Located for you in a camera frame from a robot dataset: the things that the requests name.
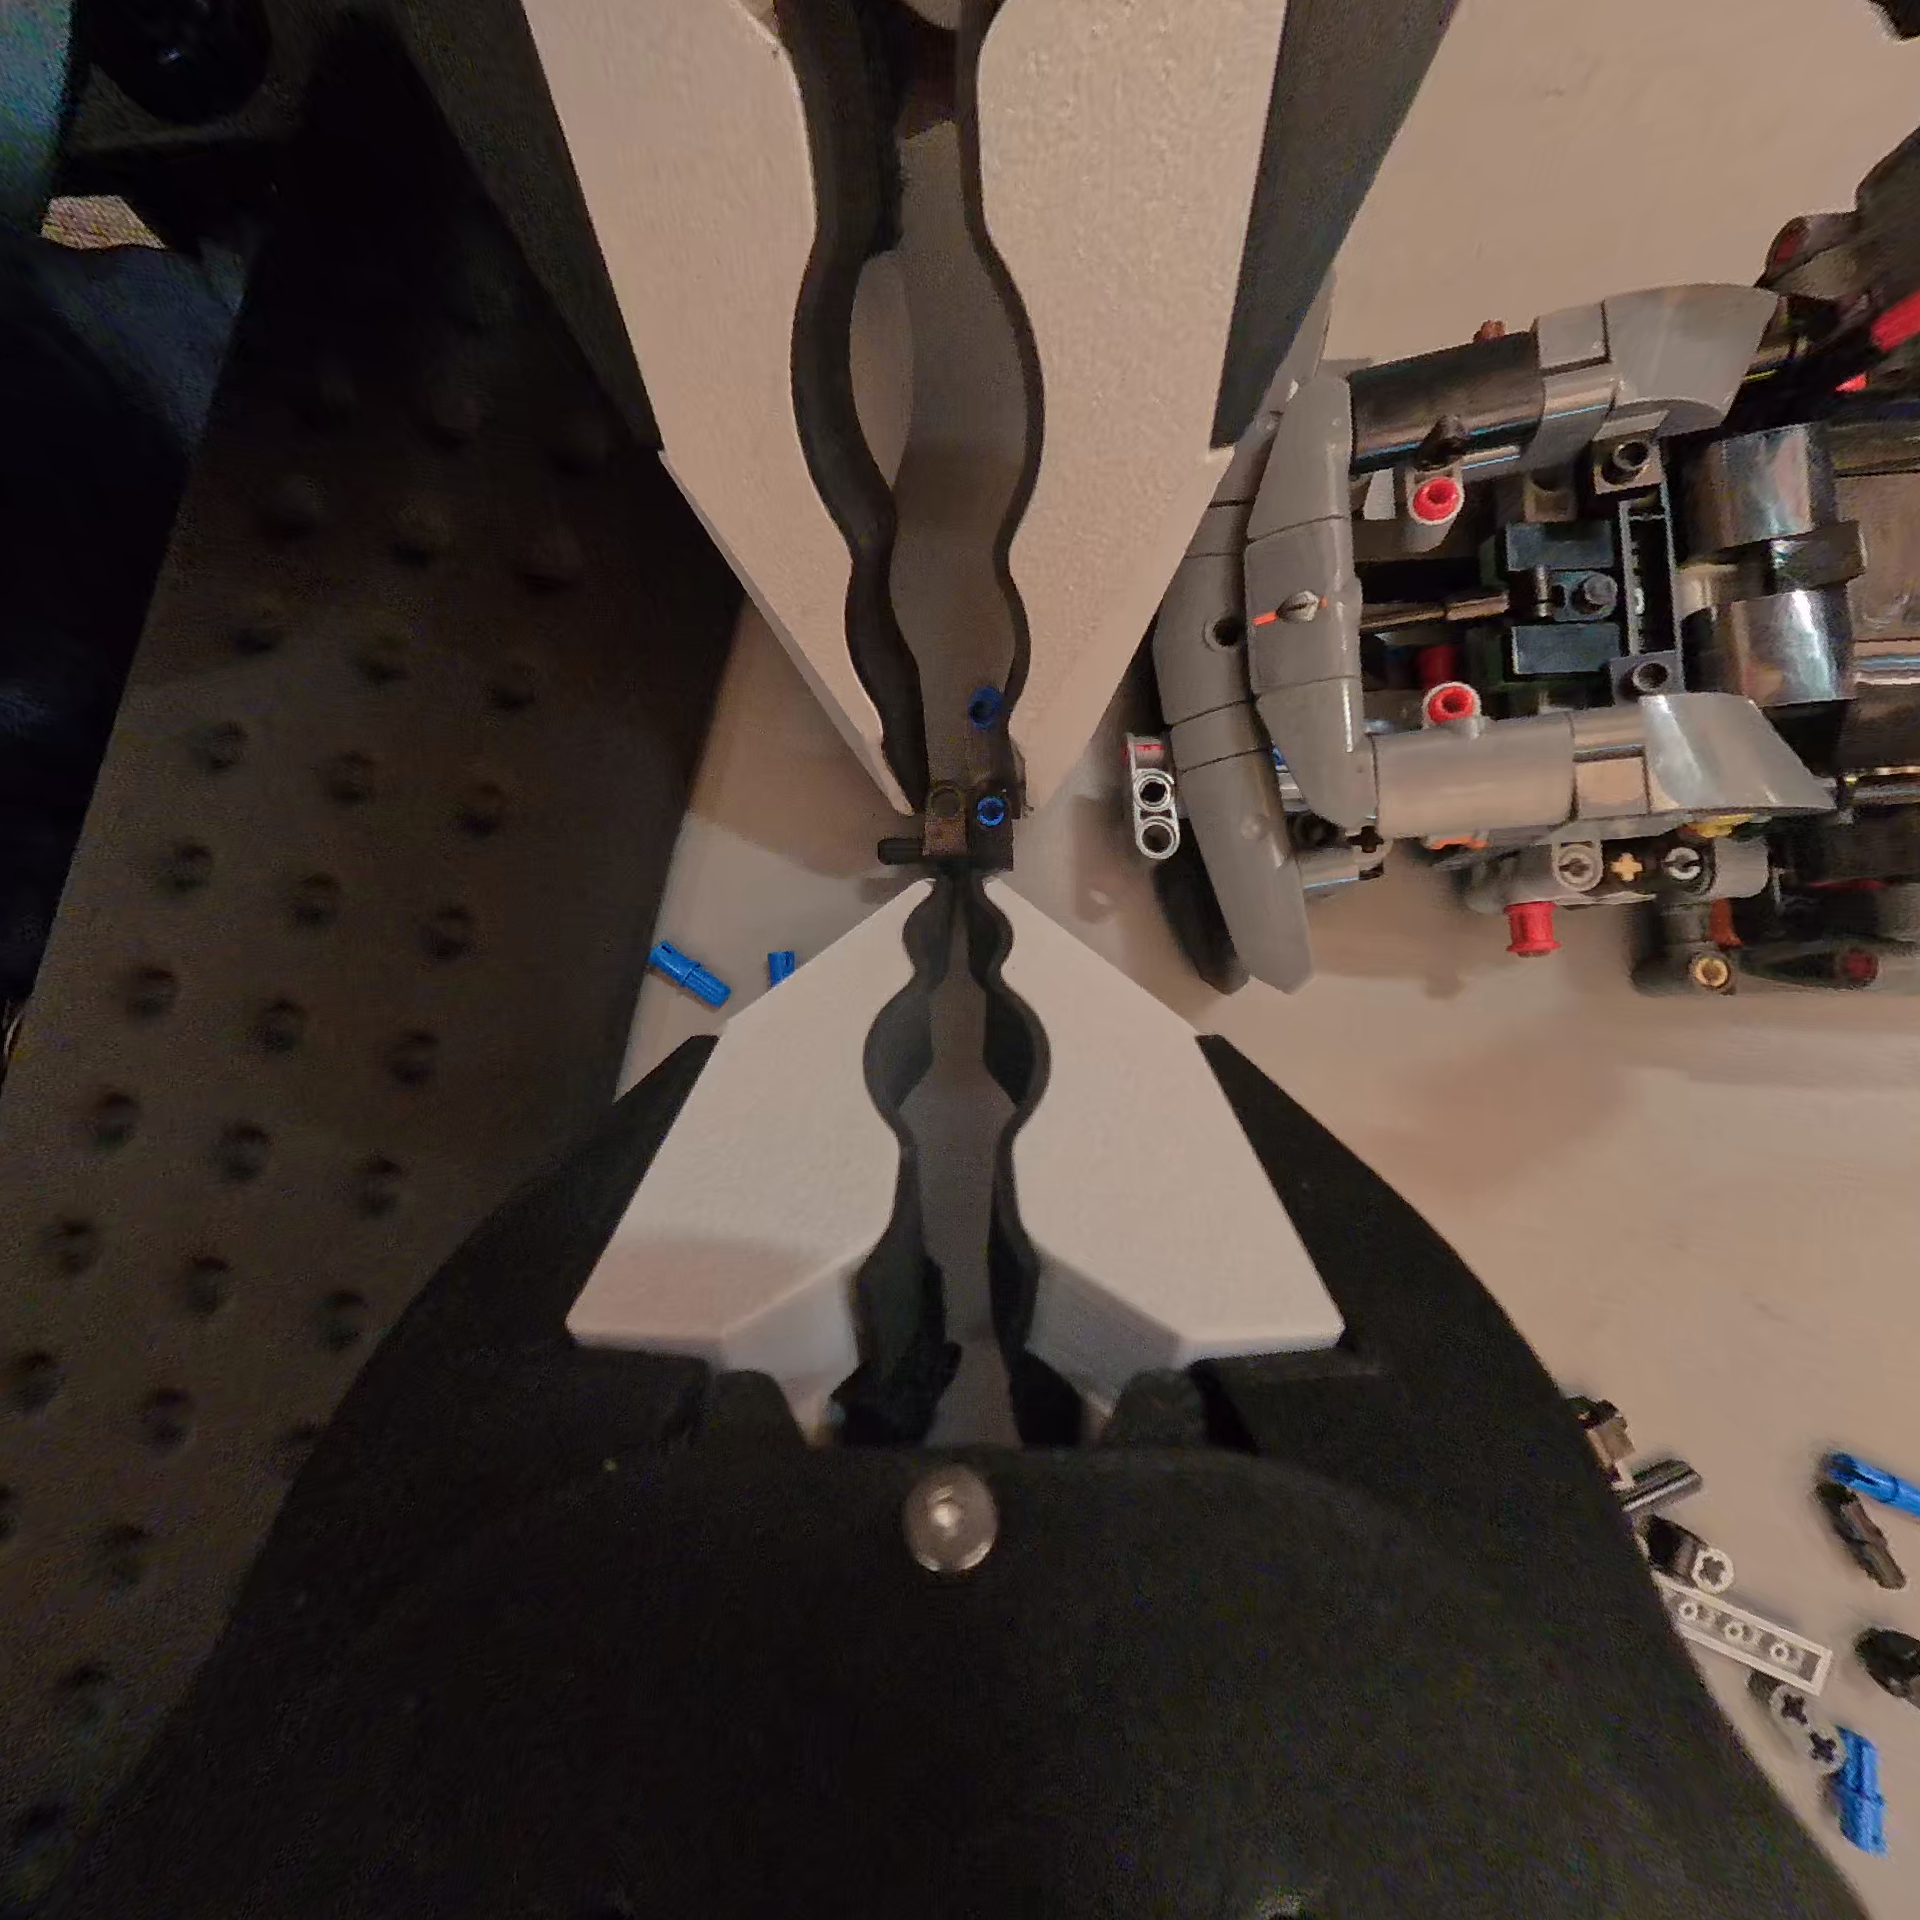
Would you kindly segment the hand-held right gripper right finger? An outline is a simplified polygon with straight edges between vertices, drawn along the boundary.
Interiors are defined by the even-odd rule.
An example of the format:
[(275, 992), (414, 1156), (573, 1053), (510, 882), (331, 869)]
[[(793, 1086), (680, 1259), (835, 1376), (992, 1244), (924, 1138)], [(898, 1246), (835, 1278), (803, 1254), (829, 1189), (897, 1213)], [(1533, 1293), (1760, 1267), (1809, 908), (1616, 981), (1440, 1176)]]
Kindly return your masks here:
[(1341, 1310), (1194, 1026), (1006, 880), (968, 889), (992, 1150), (989, 1298), (1019, 1433), (1138, 1376), (1328, 1354)]

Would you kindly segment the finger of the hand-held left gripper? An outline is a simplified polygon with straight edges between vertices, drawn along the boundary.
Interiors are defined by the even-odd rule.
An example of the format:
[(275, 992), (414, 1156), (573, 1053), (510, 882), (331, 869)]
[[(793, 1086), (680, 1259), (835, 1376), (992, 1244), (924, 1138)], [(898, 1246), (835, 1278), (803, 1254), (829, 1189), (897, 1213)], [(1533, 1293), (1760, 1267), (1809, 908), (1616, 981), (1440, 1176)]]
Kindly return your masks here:
[(858, 290), (898, 238), (861, 5), (525, 5), (664, 467), (898, 811), (928, 796)]
[(1009, 570), (1027, 632), (1012, 746), (1067, 780), (1196, 533), (1284, 2), (1012, 2), (976, 54), (985, 235), (1040, 379)]

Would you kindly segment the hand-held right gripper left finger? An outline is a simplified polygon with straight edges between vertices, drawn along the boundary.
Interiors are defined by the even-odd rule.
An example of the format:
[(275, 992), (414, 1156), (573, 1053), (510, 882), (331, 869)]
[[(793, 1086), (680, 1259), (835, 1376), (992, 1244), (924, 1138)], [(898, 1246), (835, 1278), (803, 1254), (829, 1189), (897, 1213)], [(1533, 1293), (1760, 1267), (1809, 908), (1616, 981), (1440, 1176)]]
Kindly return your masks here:
[(808, 1433), (924, 1433), (949, 1385), (906, 1101), (930, 1069), (949, 885), (916, 880), (715, 1041), (568, 1330), (768, 1376)]

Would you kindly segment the black lego assembly blue pins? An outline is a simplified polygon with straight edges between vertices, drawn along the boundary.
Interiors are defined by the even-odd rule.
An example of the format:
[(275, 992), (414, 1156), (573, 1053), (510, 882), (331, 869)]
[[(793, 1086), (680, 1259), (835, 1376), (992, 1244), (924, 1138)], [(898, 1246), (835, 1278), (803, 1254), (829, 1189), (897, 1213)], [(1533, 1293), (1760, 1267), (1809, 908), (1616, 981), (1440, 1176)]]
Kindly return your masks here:
[(1004, 686), (979, 684), (968, 694), (957, 776), (936, 780), (907, 833), (875, 845), (883, 869), (941, 873), (1009, 873), (1017, 859), (1024, 817), (1024, 758), (1011, 731)]

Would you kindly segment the grey lego car model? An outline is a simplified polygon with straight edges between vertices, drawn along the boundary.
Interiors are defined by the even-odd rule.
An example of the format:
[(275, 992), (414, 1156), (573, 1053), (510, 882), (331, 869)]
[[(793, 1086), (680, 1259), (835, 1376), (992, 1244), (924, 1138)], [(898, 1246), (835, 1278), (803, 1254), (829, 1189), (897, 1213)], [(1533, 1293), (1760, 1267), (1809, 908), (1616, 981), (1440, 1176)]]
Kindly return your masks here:
[(1206, 986), (1301, 989), (1405, 850), (1515, 958), (1624, 905), (1645, 992), (1916, 992), (1916, 187), (1909, 134), (1753, 284), (1386, 364), (1314, 301), (1124, 740)]

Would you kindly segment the scattered small lego parts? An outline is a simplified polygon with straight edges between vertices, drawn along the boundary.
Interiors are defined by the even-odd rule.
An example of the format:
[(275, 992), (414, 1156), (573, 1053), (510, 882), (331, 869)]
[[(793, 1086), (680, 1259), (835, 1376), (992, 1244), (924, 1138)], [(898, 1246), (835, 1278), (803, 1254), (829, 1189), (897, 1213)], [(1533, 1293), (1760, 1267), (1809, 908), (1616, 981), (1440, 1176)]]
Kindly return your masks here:
[[(1881, 1754), (1868, 1736), (1837, 1725), (1820, 1708), (1835, 1669), (1834, 1650), (1742, 1605), (1732, 1557), (1674, 1517), (1674, 1509), (1704, 1489), (1685, 1458), (1643, 1454), (1606, 1400), (1570, 1397), (1569, 1409), (1634, 1534), (1668, 1625), (1691, 1650), (1744, 1672), (1748, 1694), (1820, 1788), (1837, 1833), (1864, 1856), (1883, 1859)], [(1881, 1516), (1916, 1521), (1916, 1478), (1859, 1454), (1830, 1451), (1820, 1461), (1814, 1505), (1835, 1546), (1881, 1594), (1909, 1588)]]

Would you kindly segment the black dimpled mat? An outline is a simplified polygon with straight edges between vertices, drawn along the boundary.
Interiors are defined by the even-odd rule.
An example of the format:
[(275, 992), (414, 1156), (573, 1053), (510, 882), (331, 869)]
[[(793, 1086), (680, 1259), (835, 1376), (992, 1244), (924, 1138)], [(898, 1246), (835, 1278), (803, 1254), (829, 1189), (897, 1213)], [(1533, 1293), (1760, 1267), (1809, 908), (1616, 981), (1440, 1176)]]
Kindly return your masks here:
[(744, 593), (475, 205), (285, 230), (4, 1091), (4, 1915), (612, 1094)]

